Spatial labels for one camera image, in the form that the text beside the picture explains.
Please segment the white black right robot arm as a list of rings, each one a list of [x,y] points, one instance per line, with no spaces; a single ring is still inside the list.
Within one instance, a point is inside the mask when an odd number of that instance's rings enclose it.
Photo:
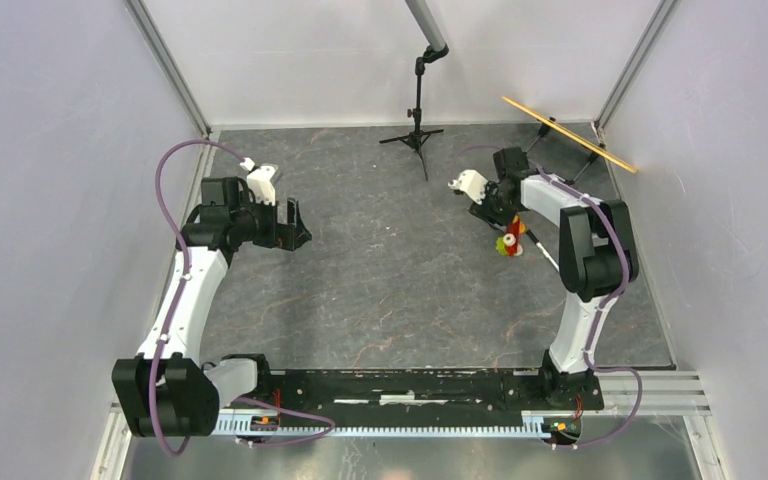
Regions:
[[[523,213],[537,213],[558,228],[553,261],[566,290],[561,324],[544,353],[537,392],[551,408],[596,388],[595,345],[611,308],[639,273],[628,206],[572,188],[561,177],[531,166],[519,147],[493,155],[496,180],[467,169],[449,183],[468,197],[470,213],[500,231],[496,250],[522,254],[528,228]]]

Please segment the white black marker pen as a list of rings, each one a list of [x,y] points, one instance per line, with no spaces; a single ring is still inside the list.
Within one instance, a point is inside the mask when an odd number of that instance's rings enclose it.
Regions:
[[[539,240],[539,238],[530,230],[527,229],[525,231],[526,236],[529,238],[529,240],[538,248],[538,250],[541,252],[543,257],[552,265],[552,267],[559,272],[559,264],[557,261],[552,257],[550,252],[547,250],[547,248],[543,245],[543,243]]]

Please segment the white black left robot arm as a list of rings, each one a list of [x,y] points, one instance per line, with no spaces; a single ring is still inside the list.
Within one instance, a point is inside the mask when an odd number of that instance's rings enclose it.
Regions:
[[[203,369],[199,349],[207,317],[235,254],[244,244],[295,251],[311,240],[297,199],[260,199],[239,177],[208,177],[201,201],[173,228],[173,277],[158,316],[137,353],[114,363],[111,379],[125,420],[136,437],[210,435],[221,408],[238,398],[266,405],[274,381],[262,354],[229,354]]]

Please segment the yellow framed whiteboard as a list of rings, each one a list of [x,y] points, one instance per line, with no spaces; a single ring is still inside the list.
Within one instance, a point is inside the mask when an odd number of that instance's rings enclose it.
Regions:
[[[527,107],[525,105],[522,105],[515,100],[512,100],[511,98],[507,96],[502,96],[501,99],[509,104],[510,106],[516,108],[517,110],[525,113],[526,115],[530,116],[534,120],[537,120],[542,126],[548,127],[550,130],[553,130],[557,133],[560,133],[562,136],[572,140],[573,142],[577,143],[578,145],[586,148],[591,153],[596,154],[598,157],[602,157],[606,159],[608,162],[612,163],[615,166],[620,167],[621,169],[631,173],[636,174],[638,172],[638,168],[633,166],[632,164],[620,159],[616,155],[610,153],[607,151],[605,147],[599,147],[596,143],[593,143],[591,141],[586,140],[581,135],[578,135],[577,133],[573,132],[569,128],[561,125],[560,123],[557,123],[556,121],[551,120],[548,116],[545,116],[535,110],[533,110],[530,107]]]

